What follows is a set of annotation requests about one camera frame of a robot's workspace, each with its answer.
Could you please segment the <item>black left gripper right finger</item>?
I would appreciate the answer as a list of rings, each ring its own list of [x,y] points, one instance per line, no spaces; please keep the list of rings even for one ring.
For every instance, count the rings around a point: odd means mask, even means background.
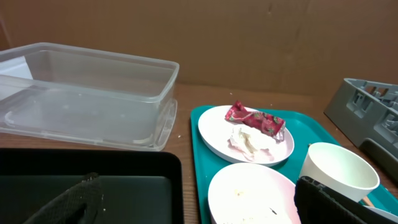
[[[294,202],[302,224],[394,224],[307,176],[297,181]]]

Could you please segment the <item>white tissue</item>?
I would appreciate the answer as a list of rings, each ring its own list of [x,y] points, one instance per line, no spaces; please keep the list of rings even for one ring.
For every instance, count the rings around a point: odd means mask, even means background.
[[[229,137],[230,145],[241,151],[245,156],[254,157],[262,150],[270,149],[277,143],[276,140],[260,132],[256,128],[251,128],[244,124],[233,126]]]

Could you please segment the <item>small pink bowl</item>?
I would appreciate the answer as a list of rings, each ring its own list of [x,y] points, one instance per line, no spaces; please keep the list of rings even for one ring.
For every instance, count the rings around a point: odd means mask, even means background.
[[[219,170],[208,188],[211,222],[300,223],[295,184],[266,166],[237,163]]]

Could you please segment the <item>red strawberry candy wrapper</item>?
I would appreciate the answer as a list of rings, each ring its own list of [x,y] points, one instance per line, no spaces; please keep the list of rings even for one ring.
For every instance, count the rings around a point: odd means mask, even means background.
[[[248,111],[240,101],[235,102],[224,118],[229,122],[258,129],[262,134],[270,137],[282,134],[285,129],[284,119],[261,111]]]

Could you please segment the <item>cream white cup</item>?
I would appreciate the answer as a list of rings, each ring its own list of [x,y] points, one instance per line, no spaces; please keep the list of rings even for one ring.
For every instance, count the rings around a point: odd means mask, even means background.
[[[299,176],[310,177],[355,202],[367,197],[380,184],[377,172],[363,158],[327,142],[308,147]]]

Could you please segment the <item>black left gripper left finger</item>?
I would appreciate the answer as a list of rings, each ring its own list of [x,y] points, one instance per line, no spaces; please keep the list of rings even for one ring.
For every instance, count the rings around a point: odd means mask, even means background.
[[[101,181],[92,172],[41,207],[24,224],[94,224],[102,205]]]

